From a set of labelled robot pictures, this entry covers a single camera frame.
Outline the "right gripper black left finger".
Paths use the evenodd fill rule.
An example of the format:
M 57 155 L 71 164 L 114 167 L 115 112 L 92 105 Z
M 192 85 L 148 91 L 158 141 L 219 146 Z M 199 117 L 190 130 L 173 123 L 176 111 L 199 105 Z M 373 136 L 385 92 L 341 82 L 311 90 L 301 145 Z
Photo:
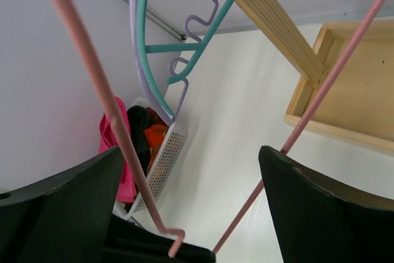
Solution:
M 215 254 L 115 216 L 123 170 L 113 147 L 73 168 L 1 195 L 2 262 L 214 262 Z

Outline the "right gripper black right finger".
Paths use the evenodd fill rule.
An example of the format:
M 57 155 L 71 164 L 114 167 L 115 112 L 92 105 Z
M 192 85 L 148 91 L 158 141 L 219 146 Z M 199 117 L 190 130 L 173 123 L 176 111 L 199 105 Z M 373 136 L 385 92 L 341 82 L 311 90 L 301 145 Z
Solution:
M 264 145 L 259 165 L 284 262 L 393 262 L 393 200 Z

